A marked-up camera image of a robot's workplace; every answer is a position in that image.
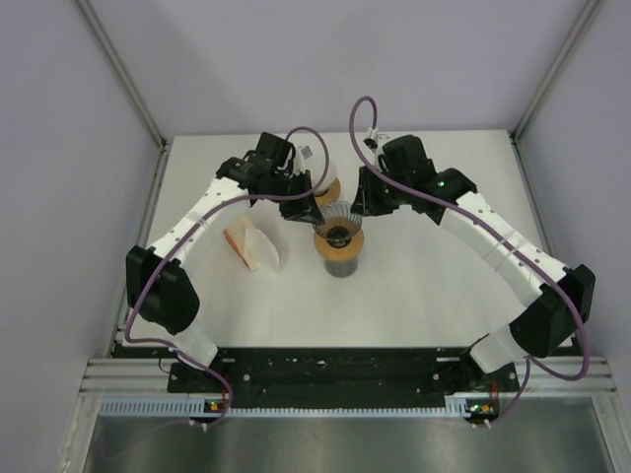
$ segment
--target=aluminum frame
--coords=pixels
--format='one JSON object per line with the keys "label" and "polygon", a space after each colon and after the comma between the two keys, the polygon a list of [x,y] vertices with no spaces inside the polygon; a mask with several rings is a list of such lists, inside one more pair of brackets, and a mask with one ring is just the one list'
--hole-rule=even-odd
{"label": "aluminum frame", "polygon": [[602,3],[602,0],[587,0],[585,2],[579,18],[576,20],[574,26],[570,30],[570,33],[565,38],[565,41],[563,41],[559,52],[557,52],[550,68],[539,84],[539,87],[530,100],[524,115],[522,115],[522,118],[513,132],[513,136],[516,141],[519,142],[519,140],[522,139],[530,123],[534,119],[534,116],[548,98],[550,92],[552,92],[552,89],[558,82],[563,70],[570,62],[574,52],[580,45],[581,40],[585,37],[585,34],[594,22]]}
{"label": "aluminum frame", "polygon": [[[88,362],[79,397],[75,406],[66,443],[60,452],[58,471],[64,473],[82,472],[92,439],[95,437],[97,417],[104,398],[143,398],[147,402],[155,399],[164,402],[169,399],[221,400],[222,393],[173,394],[167,392],[169,370],[174,359],[91,359]],[[581,357],[551,357],[548,365],[563,373],[577,372],[581,367]],[[603,440],[611,456],[616,472],[631,472],[631,427],[620,402],[611,371],[605,357],[591,358],[590,372],[581,381],[565,382],[553,378],[537,367],[532,367],[530,382],[524,397],[532,398],[590,398],[595,407]],[[518,378],[523,378],[526,363],[516,364]],[[454,399],[475,399],[487,396],[485,393],[462,392]],[[510,398],[512,393],[503,393]],[[261,417],[265,413],[242,409],[239,417]],[[375,417],[388,412],[375,410],[354,413],[355,417]],[[405,413],[394,413],[402,416]]]}
{"label": "aluminum frame", "polygon": [[156,124],[156,120],[152,116],[149,108],[145,104],[142,99],[140,93],[138,92],[138,88],[134,84],[131,76],[127,72],[127,68],[124,63],[120,59],[120,56],[116,52],[116,48],[114,47],[111,39],[107,35],[103,23],[97,16],[94,7],[90,0],[72,0],[80,15],[83,17],[86,26],[90,30],[90,33],[94,37],[99,46],[101,52],[105,57],[105,62],[109,66],[112,75],[118,82],[118,85],[122,89],[122,92],[125,94],[127,101],[133,108],[134,112],[138,116],[138,119],[144,126],[145,130],[156,144],[158,149],[162,149],[166,140],[163,137],[162,133],[158,129],[158,125]]}

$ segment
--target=white wall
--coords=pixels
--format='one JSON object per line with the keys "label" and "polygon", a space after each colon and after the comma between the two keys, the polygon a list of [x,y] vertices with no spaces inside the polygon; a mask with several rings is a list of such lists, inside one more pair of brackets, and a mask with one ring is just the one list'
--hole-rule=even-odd
{"label": "white wall", "polygon": [[585,0],[93,0],[162,132],[512,129]]}
{"label": "white wall", "polygon": [[0,469],[51,471],[157,151],[70,1],[0,6]]}
{"label": "white wall", "polygon": [[558,250],[596,272],[589,323],[631,409],[631,2],[606,0],[522,150]]}

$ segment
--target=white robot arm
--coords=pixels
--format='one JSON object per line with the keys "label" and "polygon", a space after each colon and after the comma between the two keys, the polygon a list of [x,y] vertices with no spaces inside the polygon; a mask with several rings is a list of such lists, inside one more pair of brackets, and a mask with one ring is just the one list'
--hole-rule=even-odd
{"label": "white robot arm", "polygon": [[[415,212],[426,214],[502,276],[525,308],[518,318],[476,341],[460,357],[460,367],[469,378],[481,378],[526,356],[545,358],[576,331],[571,310],[545,279],[556,283],[571,299],[581,319],[587,320],[596,279],[589,268],[580,265],[570,269],[544,253],[504,221],[478,193],[475,184],[457,169],[436,172],[418,137],[406,135],[385,142],[371,129],[365,144],[375,153],[374,167],[390,181],[474,215],[486,228],[462,212],[414,196],[401,186],[388,185],[367,166],[360,168],[353,211],[379,216],[392,213],[400,205],[410,205]],[[527,267],[515,255],[516,251],[532,261],[536,271]]]}
{"label": "white robot arm", "polygon": [[[309,194],[312,189],[308,171],[296,169],[294,172],[295,156],[296,150],[289,141],[269,133],[261,134],[254,150],[242,159],[230,158],[220,166],[197,203],[172,229],[148,248],[134,246],[127,253],[128,304],[139,305],[136,308],[140,316],[164,327],[173,336],[175,348],[202,366],[210,365],[217,346],[196,322],[201,318],[197,317],[200,302],[189,275],[201,254],[236,217],[253,205],[255,200],[247,197],[279,201],[280,214],[285,220],[305,223],[322,220],[311,194],[294,198]],[[209,209],[216,211],[206,217]],[[197,230],[190,236],[193,227]],[[163,267],[147,289],[159,265]],[[141,298],[143,291],[148,292]],[[128,341],[148,341],[129,340],[129,330],[125,333]]]}

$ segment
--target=black mounting plate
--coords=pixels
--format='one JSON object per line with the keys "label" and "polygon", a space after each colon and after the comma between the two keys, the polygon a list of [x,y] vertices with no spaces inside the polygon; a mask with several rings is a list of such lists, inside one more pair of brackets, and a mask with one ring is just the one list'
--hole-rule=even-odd
{"label": "black mounting plate", "polygon": [[[231,348],[211,368],[227,378],[235,408],[385,409],[442,407],[453,388],[436,373],[461,348]],[[476,390],[517,391],[513,365],[489,374]],[[206,372],[183,363],[171,368],[172,393],[222,392]]]}

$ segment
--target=beige disc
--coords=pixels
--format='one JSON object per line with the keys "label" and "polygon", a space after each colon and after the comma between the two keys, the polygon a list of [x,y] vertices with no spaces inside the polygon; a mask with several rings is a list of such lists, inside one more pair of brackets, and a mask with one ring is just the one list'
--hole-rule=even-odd
{"label": "beige disc", "polygon": [[324,207],[327,204],[337,202],[341,193],[342,184],[339,182],[339,179],[336,178],[333,182],[331,182],[331,185],[328,186],[326,192],[315,197],[315,202],[318,207]]}
{"label": "beige disc", "polygon": [[322,258],[335,262],[349,261],[362,251],[364,247],[364,231],[360,229],[360,231],[351,238],[351,242],[343,248],[334,248],[318,234],[314,234],[314,243],[315,249]]}

